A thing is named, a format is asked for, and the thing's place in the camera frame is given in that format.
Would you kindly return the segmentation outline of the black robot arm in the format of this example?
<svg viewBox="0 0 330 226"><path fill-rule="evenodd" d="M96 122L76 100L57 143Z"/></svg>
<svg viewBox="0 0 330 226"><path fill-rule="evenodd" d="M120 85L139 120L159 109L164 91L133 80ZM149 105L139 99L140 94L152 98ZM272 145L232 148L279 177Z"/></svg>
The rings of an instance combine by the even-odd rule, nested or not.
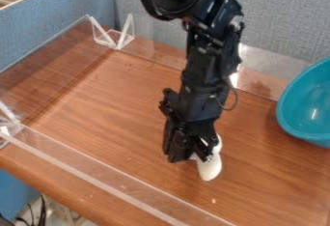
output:
<svg viewBox="0 0 330 226"><path fill-rule="evenodd" d="M215 158L220 144L213 123L228 109L235 91L230 76L238 71L238 45L244 28L238 0L140 0L157 20L181 21L187 32L187 64L180 89L164 89L160 110L165 116L163 150L167 160Z"/></svg>

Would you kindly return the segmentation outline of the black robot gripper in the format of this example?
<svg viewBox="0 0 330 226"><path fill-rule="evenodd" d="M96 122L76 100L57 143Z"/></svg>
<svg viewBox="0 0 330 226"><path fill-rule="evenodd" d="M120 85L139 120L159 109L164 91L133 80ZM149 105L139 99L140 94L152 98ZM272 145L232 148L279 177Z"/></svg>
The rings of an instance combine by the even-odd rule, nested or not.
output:
<svg viewBox="0 0 330 226"><path fill-rule="evenodd" d="M165 116L163 150L171 163L185 161L196 153L201 161L211 160L212 148L217 145L213 123L219 108L211 93L176 93L163 90L159 108Z"/></svg>

